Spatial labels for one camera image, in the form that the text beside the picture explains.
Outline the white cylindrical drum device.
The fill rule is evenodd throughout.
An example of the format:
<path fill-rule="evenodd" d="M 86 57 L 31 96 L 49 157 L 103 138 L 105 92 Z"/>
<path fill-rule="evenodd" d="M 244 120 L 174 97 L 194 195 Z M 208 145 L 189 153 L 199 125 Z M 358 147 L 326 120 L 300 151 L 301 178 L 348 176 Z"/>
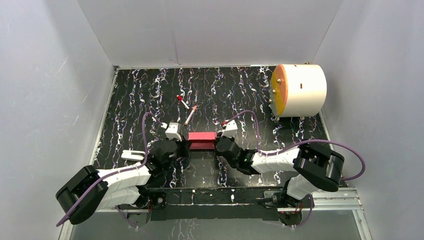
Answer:
<path fill-rule="evenodd" d="M 326 96 L 326 76 L 317 64 L 279 64 L 273 70 L 269 106 L 276 118 L 313 117 Z"/>

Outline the pink cardboard box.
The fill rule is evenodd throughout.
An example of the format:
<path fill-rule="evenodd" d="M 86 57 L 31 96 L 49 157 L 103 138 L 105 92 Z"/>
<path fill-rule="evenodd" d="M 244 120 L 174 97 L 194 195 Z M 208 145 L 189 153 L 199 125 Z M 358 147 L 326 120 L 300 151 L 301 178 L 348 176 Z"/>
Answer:
<path fill-rule="evenodd" d="M 189 132 L 190 150 L 214 150 L 216 132 Z"/>

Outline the orange capped white marker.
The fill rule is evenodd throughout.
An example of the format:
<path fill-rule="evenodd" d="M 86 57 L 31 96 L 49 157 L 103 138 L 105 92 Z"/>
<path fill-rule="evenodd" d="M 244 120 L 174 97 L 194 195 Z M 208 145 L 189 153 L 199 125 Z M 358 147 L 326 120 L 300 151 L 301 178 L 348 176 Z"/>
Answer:
<path fill-rule="evenodd" d="M 186 119 L 186 120 L 185 120 L 185 122 L 184 122 L 184 125 L 185 125 L 185 126 L 187 126 L 187 125 L 188 125 L 188 123 L 190 122 L 191 118 L 192 118 L 192 117 L 193 117 L 193 115 L 195 114 L 195 111 L 197 110 L 197 108 L 198 108 L 198 106 L 197 106 L 197 105 L 195 105 L 195 106 L 191 109 L 191 112 L 189 113 L 189 115 L 188 115 L 187 119 Z"/>

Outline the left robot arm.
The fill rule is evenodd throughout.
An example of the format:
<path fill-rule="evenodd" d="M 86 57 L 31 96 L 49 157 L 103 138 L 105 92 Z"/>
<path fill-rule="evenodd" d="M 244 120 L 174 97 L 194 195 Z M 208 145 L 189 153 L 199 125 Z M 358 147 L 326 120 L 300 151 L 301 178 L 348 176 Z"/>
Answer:
<path fill-rule="evenodd" d="M 189 155 L 191 142 L 186 139 L 161 140 L 153 153 L 145 153 L 135 164 L 114 168 L 95 169 L 86 165 L 56 193 L 55 198 L 65 215 L 58 221 L 78 225 L 96 211 L 120 205 L 144 208 L 149 194 L 143 187 L 168 171 L 172 163 Z"/>

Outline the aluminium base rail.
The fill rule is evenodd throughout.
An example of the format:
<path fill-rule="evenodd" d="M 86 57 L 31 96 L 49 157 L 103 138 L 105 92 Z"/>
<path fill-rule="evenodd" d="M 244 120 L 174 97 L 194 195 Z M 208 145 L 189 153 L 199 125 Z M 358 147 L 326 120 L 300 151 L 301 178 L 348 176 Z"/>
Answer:
<path fill-rule="evenodd" d="M 146 189 L 149 199 L 162 198 L 163 207 L 168 206 L 250 206 L 272 195 L 280 196 L 281 188 L 152 188 Z M 337 192 L 312 193 L 315 211 L 362 210 L 363 206 L 354 188 L 342 187 Z"/>

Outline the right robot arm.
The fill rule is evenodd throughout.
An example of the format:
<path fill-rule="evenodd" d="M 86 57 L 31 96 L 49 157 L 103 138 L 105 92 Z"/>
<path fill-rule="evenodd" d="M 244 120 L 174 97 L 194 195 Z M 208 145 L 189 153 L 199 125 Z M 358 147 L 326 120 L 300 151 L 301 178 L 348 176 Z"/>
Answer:
<path fill-rule="evenodd" d="M 295 207 L 317 190 L 337 192 L 339 189 L 345 158 L 315 139 L 299 142 L 288 150 L 259 151 L 243 149 L 233 138 L 222 136 L 215 140 L 214 147 L 216 155 L 245 175 L 298 173 L 284 183 L 281 193 L 260 200 L 266 208 Z"/>

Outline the red capped white marker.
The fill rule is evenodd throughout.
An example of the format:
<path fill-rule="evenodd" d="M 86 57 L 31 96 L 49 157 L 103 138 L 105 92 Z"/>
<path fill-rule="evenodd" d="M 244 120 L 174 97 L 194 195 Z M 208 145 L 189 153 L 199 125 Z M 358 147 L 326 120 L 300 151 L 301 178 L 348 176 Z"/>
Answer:
<path fill-rule="evenodd" d="M 181 95 L 177 95 L 176 97 L 188 111 L 191 109 L 189 105 L 187 105 L 187 103 L 184 101 Z"/>

